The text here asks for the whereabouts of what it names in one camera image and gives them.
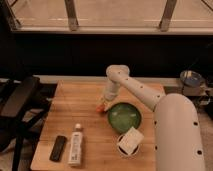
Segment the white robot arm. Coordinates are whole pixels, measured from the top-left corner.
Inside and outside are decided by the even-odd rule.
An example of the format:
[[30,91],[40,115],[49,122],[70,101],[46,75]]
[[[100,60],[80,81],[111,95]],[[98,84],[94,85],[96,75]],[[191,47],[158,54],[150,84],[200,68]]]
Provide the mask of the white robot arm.
[[103,99],[112,101],[125,87],[154,112],[156,171],[206,171],[197,110],[186,96],[165,94],[129,76],[126,65],[106,69]]

